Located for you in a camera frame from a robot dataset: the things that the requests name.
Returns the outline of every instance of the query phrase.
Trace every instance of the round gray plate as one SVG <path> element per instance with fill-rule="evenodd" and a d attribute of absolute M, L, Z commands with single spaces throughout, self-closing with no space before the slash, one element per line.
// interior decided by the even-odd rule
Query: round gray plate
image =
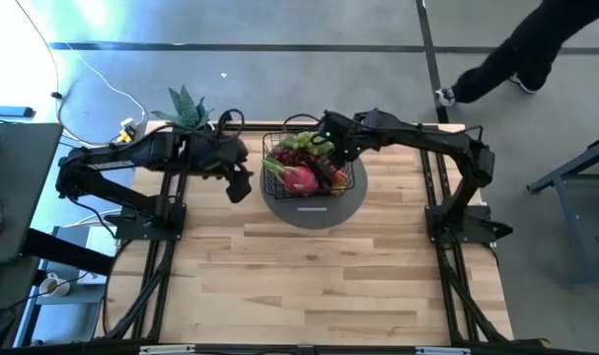
<path fill-rule="evenodd" d="M 266 194 L 263 186 L 264 171 L 260 173 L 262 197 L 270 211 L 282 221 L 305 229 L 334 227 L 351 217 L 362 205 L 367 193 L 367 173 L 362 162 L 353 162 L 354 187 L 343 196 L 298 197 L 275 199 Z"/>

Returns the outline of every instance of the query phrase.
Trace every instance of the fruit basket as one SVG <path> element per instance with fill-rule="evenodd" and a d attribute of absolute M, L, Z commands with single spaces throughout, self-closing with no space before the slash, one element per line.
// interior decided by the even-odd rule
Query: fruit basket
<path fill-rule="evenodd" d="M 345 164 L 338 171 L 331 169 L 329 174 L 324 174 L 323 169 L 319 168 L 319 158 L 327 156 L 334 146 L 330 142 L 313 145 L 311 138 L 314 134 L 316 133 L 272 132 L 264 135 L 262 179 L 266 194 L 275 199 L 342 196 L 354 187 L 352 163 Z M 282 166 L 283 172 L 274 172 L 277 168 L 271 169 L 271 162 Z"/>

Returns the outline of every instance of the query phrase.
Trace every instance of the dragon fruit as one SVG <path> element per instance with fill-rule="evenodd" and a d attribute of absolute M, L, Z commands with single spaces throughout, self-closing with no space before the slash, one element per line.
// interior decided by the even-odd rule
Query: dragon fruit
<path fill-rule="evenodd" d="M 273 158 L 262 160 L 265 169 L 275 174 L 290 192 L 302 192 L 308 196 L 310 192 L 319 188 L 317 178 L 308 167 L 284 167 Z"/>

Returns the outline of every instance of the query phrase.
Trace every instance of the green leaves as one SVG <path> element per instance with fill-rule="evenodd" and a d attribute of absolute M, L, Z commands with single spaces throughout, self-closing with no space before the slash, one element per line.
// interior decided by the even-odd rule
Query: green leaves
<path fill-rule="evenodd" d="M 180 93 L 172 88 L 169 88 L 169 92 L 172 104 L 178 115 L 173 116 L 161 111 L 152 111 L 152 114 L 161 119 L 170 120 L 175 124 L 192 129 L 201 129 L 209 122 L 209 114 L 213 112 L 213 109 L 210 111 L 205 110 L 202 104 L 204 98 L 200 99 L 200 102 L 196 105 L 185 85 L 181 86 Z"/>

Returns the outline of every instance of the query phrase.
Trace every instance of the cup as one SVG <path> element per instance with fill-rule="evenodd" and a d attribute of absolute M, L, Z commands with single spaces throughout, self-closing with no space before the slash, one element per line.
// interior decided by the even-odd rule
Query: cup
<path fill-rule="evenodd" d="M 58 277 L 53 272 L 49 272 L 46 278 L 39 286 L 39 293 L 43 297 L 62 297 L 71 289 L 71 284 Z"/>

